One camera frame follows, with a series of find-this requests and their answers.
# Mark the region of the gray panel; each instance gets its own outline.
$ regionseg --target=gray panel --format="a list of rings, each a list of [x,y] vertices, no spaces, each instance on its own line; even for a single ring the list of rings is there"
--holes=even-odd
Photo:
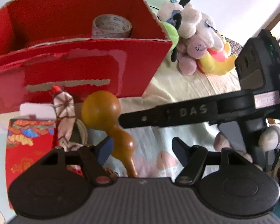
[[[17,216],[10,224],[280,224],[274,214],[250,220],[220,216],[200,203],[190,188],[171,179],[119,178],[93,191],[91,198],[67,216],[32,220]]]

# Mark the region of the label sticker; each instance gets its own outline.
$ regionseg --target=label sticker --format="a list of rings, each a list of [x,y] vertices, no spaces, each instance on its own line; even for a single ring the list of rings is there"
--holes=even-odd
[[[280,104],[279,91],[254,95],[255,108],[264,108]]]

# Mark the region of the tape roll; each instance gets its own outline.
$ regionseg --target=tape roll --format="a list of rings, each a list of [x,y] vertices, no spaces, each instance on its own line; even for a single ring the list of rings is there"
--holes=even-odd
[[[124,17],[103,14],[92,23],[92,38],[129,38],[132,24]]]

